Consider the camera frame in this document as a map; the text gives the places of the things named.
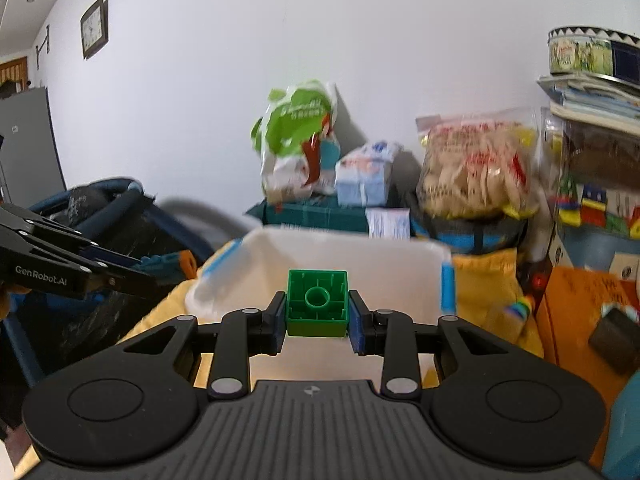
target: sticker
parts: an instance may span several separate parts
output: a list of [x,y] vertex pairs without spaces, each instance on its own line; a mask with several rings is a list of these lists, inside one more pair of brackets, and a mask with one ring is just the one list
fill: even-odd
[[551,73],[593,72],[613,76],[613,53],[609,41],[572,36],[549,41]]
[[613,256],[609,272],[615,274],[619,280],[636,281],[640,257],[636,254],[616,253]]
[[392,240],[410,238],[408,209],[367,207],[366,215],[370,238],[391,238]]
[[551,245],[549,245],[549,259],[551,260],[551,264],[554,267],[571,267],[573,268],[574,264],[571,263],[571,258],[569,258],[566,253],[566,249],[564,248],[564,244],[562,240],[558,236],[558,232],[554,231],[554,235],[551,238]]

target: blue object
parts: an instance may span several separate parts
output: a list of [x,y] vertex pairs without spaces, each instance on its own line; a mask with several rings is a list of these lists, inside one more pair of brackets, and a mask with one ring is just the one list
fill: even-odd
[[389,196],[390,164],[381,160],[369,163],[369,169],[358,172],[356,180],[340,180],[336,176],[335,190],[340,206],[376,207],[386,205]]
[[320,142],[320,169],[332,170],[340,160],[340,148],[328,140]]
[[172,285],[183,282],[185,279],[184,270],[180,264],[180,253],[143,256],[140,258],[140,263],[132,268],[155,277],[158,285]]
[[592,200],[607,205],[607,191],[593,184],[585,184],[582,190],[582,199]]
[[602,473],[609,480],[640,478],[640,371],[613,403]]
[[440,309],[443,314],[456,313],[456,269],[451,264],[442,264]]
[[576,269],[609,272],[616,253],[640,255],[640,240],[631,240],[588,224],[580,227],[558,226],[558,236]]
[[347,334],[351,341],[353,353],[364,353],[364,332],[362,331],[362,319],[358,313],[358,309],[349,298],[349,324],[347,326]]
[[229,257],[231,254],[242,244],[242,238],[236,238],[235,240],[229,242],[229,246],[226,248],[225,252],[217,256],[215,260],[213,260],[207,267],[202,269],[202,277],[209,276],[214,273],[216,269],[222,265],[222,263]]
[[[116,222],[135,205],[140,203],[143,197],[142,185],[132,178],[110,178],[93,182],[90,187],[101,189],[114,196],[114,199],[103,209],[94,213],[90,218],[76,226],[76,229],[82,233],[85,238],[97,238],[106,230],[112,228]],[[50,216],[55,213],[64,211],[68,207],[71,191],[64,191],[51,196],[29,209],[42,216]],[[214,250],[206,240],[199,235],[188,230],[184,225],[178,222],[173,216],[165,213],[154,204],[146,207],[143,215],[156,227],[172,236],[175,240],[183,244],[193,253],[199,264],[204,263]],[[89,259],[105,259],[100,252],[100,248],[90,248],[86,250],[82,256]],[[123,267],[130,267],[137,264],[138,260],[130,258],[123,254],[110,255],[111,263],[119,264]],[[84,300],[70,300],[52,294],[46,294],[47,307],[51,310],[63,310],[70,314],[78,314],[82,311],[91,311],[98,304],[106,300],[108,294],[95,293],[89,295]],[[14,354],[20,365],[22,373],[27,380],[29,386],[34,386],[41,378],[44,377],[42,368],[37,360],[33,347],[29,342],[28,335],[24,332],[20,325],[20,321],[14,314],[15,310],[23,300],[18,299],[12,301],[12,313],[3,321],[9,341],[11,343]]]
[[278,311],[275,314],[275,327],[273,328],[273,335],[276,339],[276,348],[278,352],[282,350],[284,343],[284,336],[287,333],[287,319],[286,319],[287,302],[283,301],[278,307]]
[[[431,238],[427,229],[411,218],[411,229],[420,238]],[[453,253],[471,254],[476,246],[475,233],[471,234],[439,234],[438,241],[447,244]],[[507,235],[485,235],[482,238],[482,253],[497,251],[508,241]]]

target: orange furniture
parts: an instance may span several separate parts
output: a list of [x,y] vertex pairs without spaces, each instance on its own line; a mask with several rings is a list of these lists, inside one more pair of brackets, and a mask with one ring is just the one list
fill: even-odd
[[588,343],[602,303],[612,301],[631,304],[613,274],[556,267],[536,313],[545,359],[591,383],[607,406],[607,422],[590,461],[597,469],[602,467],[611,406],[630,378],[615,373]]

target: white box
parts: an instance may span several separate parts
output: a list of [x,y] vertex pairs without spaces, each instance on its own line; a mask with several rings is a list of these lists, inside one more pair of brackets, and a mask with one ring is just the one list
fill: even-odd
[[[187,293],[187,310],[219,322],[240,308],[265,309],[276,292],[287,290],[289,269],[346,270],[349,288],[370,310],[391,308],[419,323],[437,323],[441,301],[446,307],[455,298],[451,254],[437,242],[267,226],[203,269]],[[420,356],[423,373],[432,366],[430,355]],[[382,358],[357,356],[348,337],[287,336],[280,355],[253,357],[251,372],[252,381],[370,379],[379,385]]]

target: green lego block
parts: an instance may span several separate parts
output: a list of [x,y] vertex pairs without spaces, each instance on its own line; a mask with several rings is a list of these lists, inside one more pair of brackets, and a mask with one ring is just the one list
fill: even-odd
[[291,269],[287,286],[287,333],[344,337],[349,322],[348,297],[344,270]]
[[623,235],[625,237],[629,236],[629,227],[626,224],[626,219],[620,218],[619,216],[612,215],[607,213],[607,231],[612,233]]

